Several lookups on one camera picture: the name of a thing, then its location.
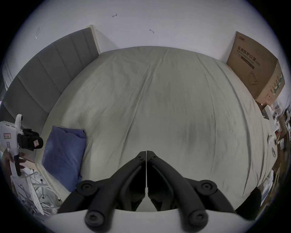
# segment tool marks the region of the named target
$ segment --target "clutter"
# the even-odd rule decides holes
[[[273,179],[274,179],[274,170],[271,170],[270,173],[268,174],[267,178],[264,180],[264,182],[259,186],[259,189],[261,190],[262,194],[262,202],[265,201],[268,193],[270,192],[272,185],[273,185]]]
[[[239,32],[227,64],[263,106],[274,103],[285,81],[278,59],[264,46]]]
[[[42,165],[70,192],[79,180],[86,142],[84,130],[56,126],[47,139]]]
[[[283,113],[282,104],[279,99],[276,99],[274,103],[271,105],[272,110],[277,114],[277,116],[280,116]]]

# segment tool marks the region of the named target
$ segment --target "blue pillowcase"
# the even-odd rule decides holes
[[[79,180],[86,142],[84,130],[53,126],[45,145],[43,167],[70,192]]]

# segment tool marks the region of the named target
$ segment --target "gray upholstered headboard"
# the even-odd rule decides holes
[[[91,28],[69,34],[45,47],[17,74],[0,107],[0,121],[41,133],[48,114],[68,84],[98,57]]]

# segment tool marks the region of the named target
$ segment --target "wrinkle in sheet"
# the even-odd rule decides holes
[[[242,116],[243,116],[243,119],[244,119],[244,126],[245,126],[245,129],[246,129],[246,140],[247,140],[247,145],[248,145],[248,156],[249,156],[249,169],[248,169],[248,174],[247,174],[247,177],[246,177],[246,183],[244,185],[244,191],[243,191],[243,194],[244,195],[244,192],[246,190],[246,184],[248,182],[248,179],[249,179],[249,175],[250,175],[250,171],[251,171],[251,162],[252,162],[252,156],[251,156],[251,135],[250,135],[250,131],[249,131],[249,127],[248,127],[248,122],[247,122],[247,119],[246,119],[246,115],[244,114],[244,108],[242,106],[242,103],[240,101],[240,99],[238,98],[238,95],[235,91],[235,88],[234,86],[232,85],[232,83],[230,82],[229,78],[227,77],[226,73],[223,71],[223,69],[221,69],[221,67],[218,65],[217,61],[214,60],[215,63],[217,64],[218,68],[222,71],[222,73],[224,74],[225,78],[228,80],[229,82],[229,85],[231,86],[231,88],[233,89],[233,92],[238,100],[238,103],[239,103],[239,106],[243,112]]]
[[[208,72],[208,74],[212,77],[212,75],[210,74],[209,70],[205,67],[205,65],[203,64],[203,62],[199,59],[199,56],[196,54],[199,62],[200,62],[200,65],[202,67],[204,67],[204,69]],[[212,175],[212,172],[213,172],[213,166],[214,166],[214,160],[215,160],[215,152],[216,152],[216,118],[215,118],[215,107],[214,107],[214,101],[213,101],[213,96],[212,96],[212,91],[211,91],[211,88],[210,88],[210,85],[209,85],[209,81],[206,77],[206,75],[204,74],[204,77],[207,81],[207,85],[208,85],[208,88],[209,88],[209,92],[210,92],[210,95],[211,95],[211,101],[212,101],[212,107],[213,107],[213,116],[214,116],[214,152],[213,152],[213,160],[212,160],[212,163],[211,163],[211,170],[210,170],[210,176]]]

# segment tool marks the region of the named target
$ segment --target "bedsheet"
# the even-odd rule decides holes
[[[251,94],[223,62],[167,47],[102,53],[51,110],[35,164],[52,190],[68,192],[41,165],[52,126],[86,131],[83,180],[109,178],[152,150],[182,176],[210,179],[236,209],[269,174],[271,128]]]

